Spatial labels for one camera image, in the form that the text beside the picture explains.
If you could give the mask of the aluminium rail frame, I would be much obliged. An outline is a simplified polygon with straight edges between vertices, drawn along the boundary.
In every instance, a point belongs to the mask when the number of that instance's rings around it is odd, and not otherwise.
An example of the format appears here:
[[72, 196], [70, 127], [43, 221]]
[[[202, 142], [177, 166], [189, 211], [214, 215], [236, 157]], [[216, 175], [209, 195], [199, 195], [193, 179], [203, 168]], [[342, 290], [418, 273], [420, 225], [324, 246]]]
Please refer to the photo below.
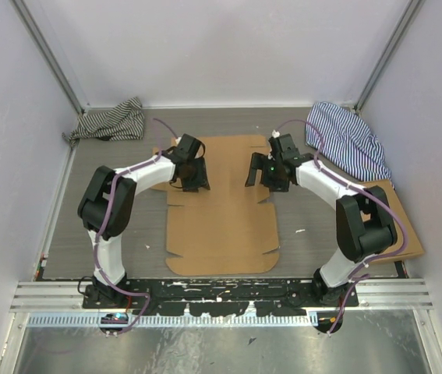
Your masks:
[[266, 279], [139, 279], [128, 281], [131, 296], [115, 300], [102, 295], [88, 281], [22, 282], [17, 286], [14, 311], [72, 309], [146, 310], [146, 315], [194, 315], [219, 309], [241, 315], [255, 309], [265, 315], [279, 309], [348, 308], [431, 309], [433, 303], [423, 280], [373, 278], [360, 281], [352, 291], [319, 300], [309, 280]]

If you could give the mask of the grey striped cloth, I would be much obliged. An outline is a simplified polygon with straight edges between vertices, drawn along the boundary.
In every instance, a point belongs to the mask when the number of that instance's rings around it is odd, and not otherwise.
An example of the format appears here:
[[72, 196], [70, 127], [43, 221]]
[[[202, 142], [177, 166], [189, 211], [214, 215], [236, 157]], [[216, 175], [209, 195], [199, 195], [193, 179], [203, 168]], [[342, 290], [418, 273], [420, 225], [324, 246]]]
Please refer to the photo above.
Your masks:
[[78, 117], [76, 128], [62, 138], [73, 148], [79, 140], [101, 141], [139, 140], [143, 138], [145, 117], [138, 97], [116, 105], [107, 111]]

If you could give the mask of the left aluminium corner post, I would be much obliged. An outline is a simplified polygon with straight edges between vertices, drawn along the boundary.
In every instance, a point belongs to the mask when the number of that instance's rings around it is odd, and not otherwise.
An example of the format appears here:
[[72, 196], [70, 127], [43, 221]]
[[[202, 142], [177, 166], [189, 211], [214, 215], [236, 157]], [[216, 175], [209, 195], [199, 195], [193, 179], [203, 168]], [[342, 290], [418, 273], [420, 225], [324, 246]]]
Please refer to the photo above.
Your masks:
[[82, 89], [77, 86], [74, 74], [69, 72], [62, 50], [55, 46], [55, 36], [48, 30], [50, 26], [41, 6], [24, 0], [12, 0], [11, 4], [69, 103], [78, 115], [84, 115], [90, 106], [83, 103]]

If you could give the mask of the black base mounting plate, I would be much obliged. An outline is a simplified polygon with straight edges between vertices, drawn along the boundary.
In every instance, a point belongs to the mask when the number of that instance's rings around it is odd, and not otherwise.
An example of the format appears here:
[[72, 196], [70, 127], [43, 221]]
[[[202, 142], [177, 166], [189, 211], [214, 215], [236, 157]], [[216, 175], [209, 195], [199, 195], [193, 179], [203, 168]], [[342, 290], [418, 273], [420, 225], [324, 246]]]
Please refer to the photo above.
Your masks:
[[331, 298], [318, 298], [314, 287], [301, 278], [224, 279], [131, 279], [124, 289], [133, 296], [112, 289], [98, 290], [93, 284], [84, 289], [84, 309], [127, 309], [145, 316], [240, 316], [255, 308], [257, 316], [303, 316], [309, 307], [338, 307], [347, 291], [344, 286]]

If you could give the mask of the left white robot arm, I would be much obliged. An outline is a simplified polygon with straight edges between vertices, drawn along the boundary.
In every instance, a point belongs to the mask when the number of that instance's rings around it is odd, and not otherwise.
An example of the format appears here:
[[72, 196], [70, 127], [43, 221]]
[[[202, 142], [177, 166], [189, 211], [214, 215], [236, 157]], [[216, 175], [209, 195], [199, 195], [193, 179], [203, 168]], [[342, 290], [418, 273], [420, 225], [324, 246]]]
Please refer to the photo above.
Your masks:
[[130, 222], [134, 199], [158, 184], [177, 181], [183, 192], [208, 190], [205, 151], [202, 141], [184, 134], [146, 161], [116, 169], [103, 165], [94, 172], [77, 215], [92, 244], [92, 289], [110, 309], [119, 309], [136, 296], [126, 287], [122, 261], [122, 234]]

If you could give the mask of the blue striped cloth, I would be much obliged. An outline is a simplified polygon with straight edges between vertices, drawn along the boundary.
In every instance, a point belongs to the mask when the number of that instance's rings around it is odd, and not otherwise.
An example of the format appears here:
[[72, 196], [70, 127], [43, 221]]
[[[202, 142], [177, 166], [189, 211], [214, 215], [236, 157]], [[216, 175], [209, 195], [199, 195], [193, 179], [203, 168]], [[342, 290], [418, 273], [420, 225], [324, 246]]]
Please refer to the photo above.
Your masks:
[[307, 117], [306, 143], [362, 182], [391, 179], [384, 147], [370, 127], [350, 110], [328, 102], [315, 103]]

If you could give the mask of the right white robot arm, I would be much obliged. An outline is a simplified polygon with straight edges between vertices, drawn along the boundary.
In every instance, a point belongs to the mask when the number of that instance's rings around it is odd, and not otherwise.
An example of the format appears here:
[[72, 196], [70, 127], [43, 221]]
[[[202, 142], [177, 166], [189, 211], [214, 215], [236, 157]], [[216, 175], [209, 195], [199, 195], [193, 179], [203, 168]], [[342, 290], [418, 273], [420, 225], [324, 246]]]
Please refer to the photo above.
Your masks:
[[316, 302], [331, 307], [341, 299], [352, 273], [365, 260], [397, 243], [394, 218], [384, 189], [366, 188], [341, 177], [310, 153], [301, 154], [289, 134], [269, 138], [267, 154], [254, 152], [245, 186], [260, 183], [272, 192], [287, 192], [291, 184], [308, 189], [334, 208], [338, 249], [313, 275]]

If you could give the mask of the right aluminium corner post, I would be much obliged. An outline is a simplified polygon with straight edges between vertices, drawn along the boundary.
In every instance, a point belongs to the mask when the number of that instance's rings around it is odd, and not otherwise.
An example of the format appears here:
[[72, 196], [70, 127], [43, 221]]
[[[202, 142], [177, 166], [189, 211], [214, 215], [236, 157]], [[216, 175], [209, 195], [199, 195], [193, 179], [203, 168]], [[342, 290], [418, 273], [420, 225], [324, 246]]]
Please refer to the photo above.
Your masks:
[[406, 7], [404, 8], [401, 17], [396, 22], [395, 27], [389, 36], [387, 43], [380, 54], [380, 57], [375, 64], [373, 71], [370, 73], [368, 80], [364, 88], [362, 89], [359, 99], [353, 105], [352, 110], [359, 115], [362, 109], [365, 107], [367, 101], [369, 100], [371, 94], [375, 90], [377, 84], [380, 82], [380, 78], [387, 69], [389, 63], [393, 59], [396, 51], [400, 47], [403, 39], [415, 18], [417, 17], [420, 9], [425, 4], [424, 0], [409, 0]]

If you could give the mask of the aluminium corner post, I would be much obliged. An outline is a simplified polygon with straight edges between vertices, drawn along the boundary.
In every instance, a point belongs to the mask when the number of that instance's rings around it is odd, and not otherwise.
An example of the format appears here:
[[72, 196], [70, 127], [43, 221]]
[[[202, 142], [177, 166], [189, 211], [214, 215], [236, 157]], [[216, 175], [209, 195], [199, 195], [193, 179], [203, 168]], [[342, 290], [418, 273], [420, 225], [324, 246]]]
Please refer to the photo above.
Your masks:
[[55, 46], [55, 36], [48, 30], [50, 26], [41, 6], [24, 0], [12, 0], [11, 4], [69, 103], [78, 115], [84, 115], [90, 106], [83, 103], [82, 89], [77, 86], [74, 74], [69, 72], [62, 50]]
[[393, 59], [396, 51], [400, 47], [403, 39], [415, 18], [417, 17], [420, 9], [425, 4], [424, 0], [409, 0], [406, 7], [404, 8], [401, 17], [396, 22], [395, 27], [389, 36], [387, 43], [380, 54], [380, 57], [375, 64], [373, 71], [370, 73], [368, 80], [364, 88], [362, 89], [359, 99], [353, 105], [352, 110], [359, 115], [362, 109], [365, 107], [367, 101], [369, 100], [371, 94], [375, 90], [377, 84], [380, 82], [380, 78], [387, 69], [389, 63]]

